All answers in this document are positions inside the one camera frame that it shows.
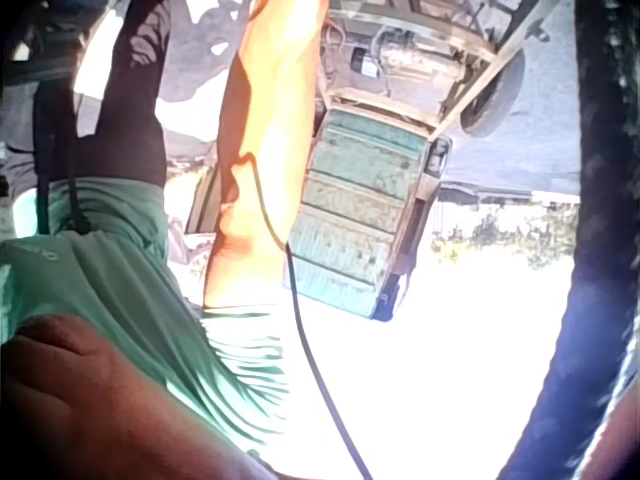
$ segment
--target leg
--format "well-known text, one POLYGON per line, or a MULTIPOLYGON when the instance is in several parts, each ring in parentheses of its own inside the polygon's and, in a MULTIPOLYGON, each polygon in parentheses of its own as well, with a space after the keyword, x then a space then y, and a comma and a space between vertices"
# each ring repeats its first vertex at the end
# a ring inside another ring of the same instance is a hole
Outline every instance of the leg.
POLYGON ((169 42, 169 0, 131 0, 113 49, 96 133, 80 139, 68 133, 72 92, 66 88, 56 109, 59 128, 51 180, 75 177, 126 178, 164 187, 166 154, 154 110, 169 42))

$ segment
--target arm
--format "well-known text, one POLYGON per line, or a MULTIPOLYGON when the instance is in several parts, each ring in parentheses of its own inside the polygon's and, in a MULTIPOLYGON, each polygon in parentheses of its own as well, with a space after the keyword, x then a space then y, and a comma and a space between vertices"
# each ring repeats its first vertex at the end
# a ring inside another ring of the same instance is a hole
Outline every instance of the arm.
POLYGON ((222 206, 204 305, 272 303, 311 143, 319 33, 328 0, 258 2, 222 104, 222 206))

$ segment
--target person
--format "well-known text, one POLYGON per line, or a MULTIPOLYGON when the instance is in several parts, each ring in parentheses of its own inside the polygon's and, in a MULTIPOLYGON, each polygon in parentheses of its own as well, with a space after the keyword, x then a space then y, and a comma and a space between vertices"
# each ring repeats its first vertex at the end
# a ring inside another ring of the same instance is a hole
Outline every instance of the person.
POLYGON ((50 235, 1 246, 2 405, 65 478, 271 478, 239 452, 283 429, 274 299, 328 0, 254 2, 224 94, 223 203, 200 315, 166 265, 154 107, 169 3, 131 1, 95 134, 76 138, 71 85, 56 84, 43 120, 54 134, 50 235))

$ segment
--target green shirt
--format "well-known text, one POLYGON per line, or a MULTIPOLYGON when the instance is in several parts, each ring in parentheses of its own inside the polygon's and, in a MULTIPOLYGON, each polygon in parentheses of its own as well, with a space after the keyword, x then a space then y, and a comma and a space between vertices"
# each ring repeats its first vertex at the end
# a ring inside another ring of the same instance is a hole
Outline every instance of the green shirt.
POLYGON ((92 232, 64 230, 62 182, 50 193, 52 234, 0 247, 2 343, 28 317, 75 313, 238 447, 259 450, 281 430, 287 392, 272 307, 197 315, 166 265, 162 190, 121 179, 77 184, 92 232))

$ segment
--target mint green shirt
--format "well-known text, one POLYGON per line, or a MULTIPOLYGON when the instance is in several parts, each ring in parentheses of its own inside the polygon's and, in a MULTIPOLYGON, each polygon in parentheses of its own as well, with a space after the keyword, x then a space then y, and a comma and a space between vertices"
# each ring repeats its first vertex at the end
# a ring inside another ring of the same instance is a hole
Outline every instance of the mint green shirt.
POLYGON ((91 233, 64 230, 62 182, 50 193, 52 234, 0 246, 2 343, 29 317, 75 313, 238 447, 260 450, 281 431, 287 393, 272 307, 197 315, 166 265, 162 190, 121 179, 77 185, 91 233))

